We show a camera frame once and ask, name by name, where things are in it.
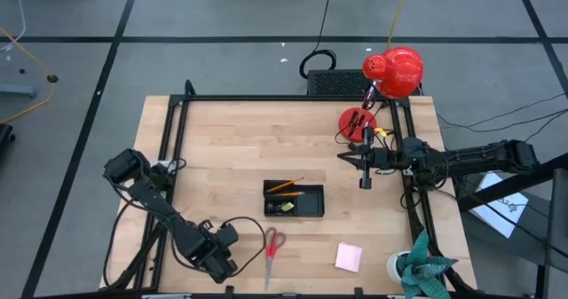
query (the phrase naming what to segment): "wooden table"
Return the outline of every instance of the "wooden table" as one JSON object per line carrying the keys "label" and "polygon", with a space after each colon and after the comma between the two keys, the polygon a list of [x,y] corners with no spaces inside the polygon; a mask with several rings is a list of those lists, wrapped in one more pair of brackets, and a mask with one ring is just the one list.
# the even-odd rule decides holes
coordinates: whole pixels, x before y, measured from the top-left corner
{"label": "wooden table", "polygon": [[[134,148],[150,161],[158,156],[168,100],[146,98]],[[399,205],[403,193],[401,176],[399,172],[388,176],[373,173],[373,189],[360,190],[361,171],[336,157],[346,151],[345,145],[334,141],[338,117],[346,108],[356,105],[305,101],[191,102],[182,148],[187,167],[177,177],[173,206],[194,222],[208,218],[218,227],[229,217],[252,216],[263,227],[273,225],[286,233],[287,243],[279,249],[272,267],[269,293],[352,294],[353,288],[363,287],[366,294],[402,294],[385,269],[392,253],[412,247],[407,214]],[[443,150],[432,98],[411,98],[411,107],[417,136]],[[399,116],[406,132],[401,110]],[[383,109],[377,121],[391,129],[389,109]],[[324,185],[326,214],[322,218],[264,217],[263,180],[298,177],[305,177],[305,184]],[[442,189],[454,193],[450,183]],[[445,256],[460,260],[454,269],[475,287],[457,204],[442,193],[430,193],[430,204],[440,250]],[[145,221],[146,213],[140,210],[125,212],[109,261],[111,280],[118,277],[140,247]],[[231,246],[231,251],[241,266],[261,247],[262,237],[248,221],[233,223],[240,240]],[[363,248],[359,273],[334,267],[341,241]],[[149,261],[146,285],[150,282],[151,267]],[[177,264],[167,247],[161,292],[220,293],[227,285],[235,286],[237,293],[263,293],[264,253],[241,275],[218,285],[208,275]]]}

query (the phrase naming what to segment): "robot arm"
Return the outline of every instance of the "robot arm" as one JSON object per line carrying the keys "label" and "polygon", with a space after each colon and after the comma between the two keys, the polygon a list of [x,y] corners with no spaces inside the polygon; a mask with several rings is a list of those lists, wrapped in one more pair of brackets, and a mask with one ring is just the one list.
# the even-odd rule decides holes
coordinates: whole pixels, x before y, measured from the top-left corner
{"label": "robot arm", "polygon": [[[171,233],[179,253],[196,269],[208,273],[216,283],[223,283],[237,270],[230,260],[229,246],[239,239],[232,225],[224,224],[217,232],[210,232],[213,224],[205,220],[200,224],[186,221],[163,199],[160,192],[171,188],[168,169],[150,163],[144,155],[126,149],[105,165],[105,178],[114,188],[120,188],[152,214]],[[126,188],[121,184],[134,180]]]}
{"label": "robot arm", "polygon": [[440,152],[419,138],[405,138],[403,149],[372,147],[375,132],[364,129],[364,143],[350,145],[350,151],[337,155],[357,169],[363,170],[359,188],[370,189],[370,169],[398,169],[414,174],[417,187],[431,190],[445,177],[462,176],[479,172],[501,170],[523,174],[538,166],[533,146],[518,140],[503,140],[486,146]]}

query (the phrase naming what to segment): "red lamp base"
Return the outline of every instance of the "red lamp base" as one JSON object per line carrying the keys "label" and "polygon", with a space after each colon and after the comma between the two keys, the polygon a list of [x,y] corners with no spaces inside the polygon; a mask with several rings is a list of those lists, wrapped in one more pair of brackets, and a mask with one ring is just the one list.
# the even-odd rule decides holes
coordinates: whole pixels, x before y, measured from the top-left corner
{"label": "red lamp base", "polygon": [[376,120],[371,112],[359,107],[349,108],[339,117],[339,130],[345,139],[353,143],[362,143],[366,123],[376,128]]}

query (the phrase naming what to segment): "black floor stripe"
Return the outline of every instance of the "black floor stripe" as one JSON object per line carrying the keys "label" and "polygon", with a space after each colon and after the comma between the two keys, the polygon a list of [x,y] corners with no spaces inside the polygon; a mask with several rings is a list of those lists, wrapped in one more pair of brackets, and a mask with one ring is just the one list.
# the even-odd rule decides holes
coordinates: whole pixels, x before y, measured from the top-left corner
{"label": "black floor stripe", "polygon": [[[387,43],[388,36],[322,36],[323,43]],[[122,43],[316,43],[317,36],[125,36]],[[539,37],[399,36],[393,43],[541,43]]]}
{"label": "black floor stripe", "polygon": [[[387,43],[388,36],[322,36],[324,43]],[[23,36],[22,43],[112,43],[111,36]],[[459,36],[395,36],[394,43],[448,44],[525,44],[568,43],[568,37],[459,37]],[[317,36],[124,36],[120,43],[316,43]],[[10,42],[0,37],[0,43]]]}
{"label": "black floor stripe", "polygon": [[554,38],[549,39],[547,36],[547,32],[545,31],[542,23],[540,22],[539,16],[537,15],[536,11],[534,10],[533,3],[531,0],[521,0],[523,1],[523,5],[525,6],[526,12],[529,14],[529,18],[531,19],[532,24],[534,25],[534,29],[536,30],[539,37],[542,39],[544,46],[544,51],[547,53],[548,60],[550,60],[550,65],[554,69],[554,73],[556,74],[556,78],[558,82],[562,86],[564,92],[568,93],[568,78],[566,78],[566,72],[562,67],[562,63],[558,59],[556,52],[554,51],[554,47],[552,46],[551,41],[556,40],[557,43],[561,41],[565,41],[566,38]]}
{"label": "black floor stripe", "polygon": [[[112,43],[112,36],[22,36],[20,43]],[[9,43],[10,40],[2,36],[0,43]]]}
{"label": "black floor stripe", "polygon": [[65,173],[65,177],[63,178],[63,184],[59,189],[59,194],[57,196],[57,200],[55,201],[55,206],[53,207],[53,211],[51,212],[49,222],[47,223],[47,228],[43,233],[42,241],[40,243],[39,249],[37,250],[34,263],[32,264],[32,268],[28,275],[28,280],[26,281],[26,285],[24,286],[21,295],[22,298],[32,298],[34,296],[34,293],[36,292],[37,284],[39,283],[39,280],[42,276],[45,261],[47,260],[47,256],[49,255],[53,239],[55,238],[55,233],[57,232],[59,221],[61,220],[65,204],[67,203],[67,198],[69,197],[69,193],[71,192],[71,186],[73,185],[75,174],[77,173],[77,169],[79,168],[79,163],[81,161],[81,157],[83,156],[87,138],[89,136],[89,133],[91,132],[95,114],[97,113],[97,109],[99,108],[100,99],[102,98],[105,86],[107,85],[108,76],[113,67],[118,45],[120,44],[120,38],[124,34],[124,29],[126,28],[126,23],[128,22],[134,1],[135,0],[127,0],[126,5],[124,6],[124,10],[122,11],[122,16],[119,21],[118,27],[116,28],[114,39],[110,46],[110,50],[108,51],[108,55],[106,56],[105,65],[103,66],[100,73],[97,87],[93,92],[91,104],[89,105],[87,115],[83,122],[83,126],[81,127],[79,138],[77,139],[77,143],[75,144],[75,150],[73,151],[71,161],[67,166],[67,172]]}

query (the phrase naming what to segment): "yellow cable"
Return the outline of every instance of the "yellow cable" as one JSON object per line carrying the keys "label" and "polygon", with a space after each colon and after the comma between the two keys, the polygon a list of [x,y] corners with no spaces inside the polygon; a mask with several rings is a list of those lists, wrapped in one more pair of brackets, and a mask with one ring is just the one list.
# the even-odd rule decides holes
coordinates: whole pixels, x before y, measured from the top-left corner
{"label": "yellow cable", "polygon": [[[52,73],[51,70],[41,60],[39,60],[31,52],[26,50],[26,48],[24,46],[22,46],[20,43],[18,43],[18,41],[16,41],[5,29],[0,28],[0,31],[2,32],[2,34],[6,35],[6,37],[8,37],[14,43],[14,45],[16,45],[21,51],[23,51],[24,53],[26,53],[26,55],[28,55],[31,59],[33,59],[48,76],[55,76],[55,74]],[[53,93],[55,92],[56,86],[57,86],[57,83],[52,83],[50,95],[46,99],[42,100],[41,102],[39,102],[39,103],[29,107],[29,108],[24,109],[23,111],[15,114],[12,117],[8,117],[8,118],[0,121],[0,123],[11,122],[11,121],[15,120],[16,118],[21,117],[23,114],[27,114],[27,113],[33,111],[34,109],[47,104],[51,100],[51,98],[53,97]]]}
{"label": "yellow cable", "polygon": [[400,14],[400,11],[402,10],[402,5],[405,4],[405,1],[406,0],[400,0],[400,2],[398,3],[397,12],[394,14],[394,19],[392,20],[392,26],[390,27],[389,42],[387,42],[387,50],[391,47],[391,40],[392,40],[392,35],[394,34],[394,27],[397,26],[398,15]]}

